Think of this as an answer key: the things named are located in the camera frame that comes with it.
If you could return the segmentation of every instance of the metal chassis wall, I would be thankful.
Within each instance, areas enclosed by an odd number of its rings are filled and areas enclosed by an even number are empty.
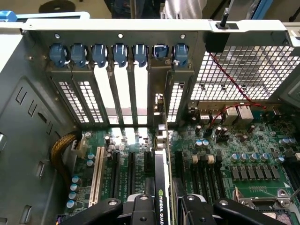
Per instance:
[[[153,105],[155,93],[164,93],[166,96],[166,105],[170,101],[172,86],[174,82],[185,82],[182,100],[177,113],[176,123],[183,115],[184,108],[190,103],[192,89],[195,85],[197,75],[203,60],[206,45],[211,42],[222,41],[227,46],[289,46],[292,45],[291,38],[287,28],[280,21],[239,21],[228,22],[232,29],[220,30],[216,27],[217,22],[208,20],[101,20],[90,19],[87,21],[77,19],[64,20],[39,20],[29,19],[23,26],[31,35],[39,40],[43,46],[45,54],[49,52],[49,46],[53,43],[61,43],[68,48],[74,43],[81,43],[85,46],[94,44],[104,44],[112,46],[115,44],[125,44],[133,46],[137,43],[149,47],[148,54],[148,123],[147,126],[153,126]],[[228,39],[224,40],[224,34],[228,34]],[[162,61],[152,58],[152,47],[157,44],[165,44],[170,48],[176,44],[185,44],[189,47],[188,66],[177,68],[172,64],[172,54],[169,51],[168,57]],[[111,48],[109,49],[108,76],[110,77],[110,86],[114,87],[113,59]],[[128,78],[132,79],[133,73],[133,55],[128,55]],[[134,98],[134,84],[129,82],[131,91],[131,103]],[[118,95],[113,90],[114,102],[119,118],[121,118]],[[271,97],[271,102],[277,102],[279,98],[278,91]],[[136,118],[133,118],[133,125],[136,126]],[[120,126],[123,126],[122,120],[119,120]],[[101,126],[109,126],[107,119]]]
[[[41,48],[30,33],[21,35],[17,23],[11,26],[0,28],[1,49],[13,50],[11,56],[2,52],[0,68],[0,132],[7,139],[0,150],[0,218],[7,224],[23,223],[24,217],[29,225],[51,224],[64,199],[48,153],[75,123],[45,76]]]

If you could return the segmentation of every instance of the black pcie slot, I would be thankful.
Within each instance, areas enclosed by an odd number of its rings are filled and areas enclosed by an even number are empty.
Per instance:
[[[220,170],[220,166],[215,165],[214,169],[215,169],[215,175],[216,175],[216,180],[217,180],[217,186],[218,186],[219,193],[220,193],[220,198],[225,198],[226,192],[225,192],[225,188],[224,188],[223,177],[222,177],[222,173]]]
[[[206,177],[205,177],[205,168],[201,163],[198,163],[198,170],[199,170],[202,195],[206,199],[206,201],[209,202],[209,196],[208,196],[208,192],[207,192],[207,183],[206,183]]]
[[[300,187],[300,176],[298,174],[300,166],[297,163],[289,162],[289,159],[287,159],[287,161],[283,163],[283,167],[290,179],[294,191],[297,190]],[[297,199],[300,202],[300,194],[297,194]]]
[[[128,154],[127,197],[135,193],[135,153]]]
[[[206,172],[207,172],[207,177],[208,177],[208,184],[209,184],[209,187],[210,187],[211,200],[214,202],[216,199],[218,199],[218,194],[217,194],[217,191],[216,191],[216,184],[215,184],[213,167],[207,165],[206,166]]]
[[[186,190],[186,180],[184,178],[184,166],[183,166],[183,158],[182,158],[181,151],[175,152],[175,165],[176,165],[175,170],[176,170],[177,177],[181,179],[183,187]]]
[[[195,165],[191,164],[190,171],[191,171],[194,194],[199,195],[200,190],[199,190],[199,185],[198,185],[199,180],[198,180],[198,176],[197,176],[197,167]]]
[[[110,198],[119,197],[120,166],[121,166],[120,153],[114,152],[112,158],[112,179],[111,179]]]

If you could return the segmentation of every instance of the metal mesh grille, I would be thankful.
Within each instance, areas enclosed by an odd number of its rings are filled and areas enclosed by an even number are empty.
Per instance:
[[[89,119],[86,116],[82,105],[80,104],[78,97],[74,93],[74,90],[68,82],[59,82],[61,89],[63,90],[67,100],[69,101],[71,107],[73,108],[75,114],[77,115],[81,123],[88,123]]]
[[[86,101],[86,104],[88,105],[88,108],[93,116],[95,123],[102,123],[102,116],[100,114],[98,104],[95,100],[93,90],[90,87],[90,82],[78,82],[78,85],[80,86],[81,93]]]
[[[167,122],[176,121],[176,115],[180,105],[183,88],[184,88],[184,82],[175,82],[173,85]]]
[[[267,100],[299,64],[292,47],[227,46],[216,58],[253,100]],[[241,100],[243,96],[213,62],[203,57],[191,100]]]

